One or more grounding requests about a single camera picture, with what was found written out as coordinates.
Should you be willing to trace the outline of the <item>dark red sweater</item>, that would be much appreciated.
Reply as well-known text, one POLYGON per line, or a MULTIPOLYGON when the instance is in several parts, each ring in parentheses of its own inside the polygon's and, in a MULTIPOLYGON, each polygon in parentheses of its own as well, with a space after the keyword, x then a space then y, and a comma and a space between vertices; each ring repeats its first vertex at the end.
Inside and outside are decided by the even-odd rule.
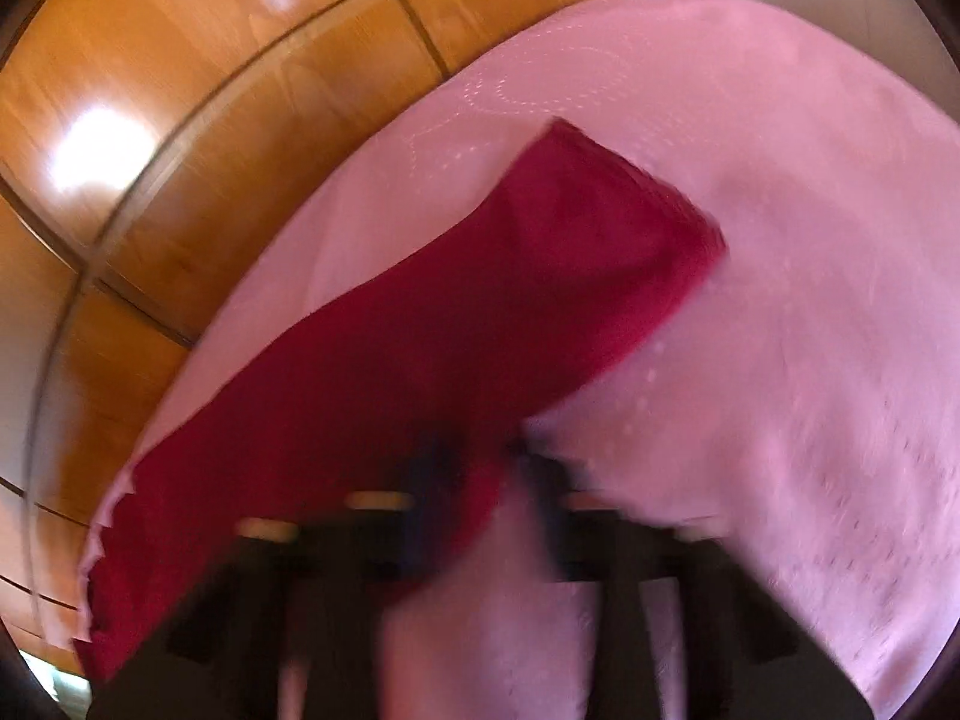
POLYGON ((295 323, 130 473, 86 576, 83 670, 107 681, 246 518, 316 522, 441 450, 439 552, 493 511, 530 418, 619 364, 726 244, 678 190, 568 122, 467 218, 295 323))

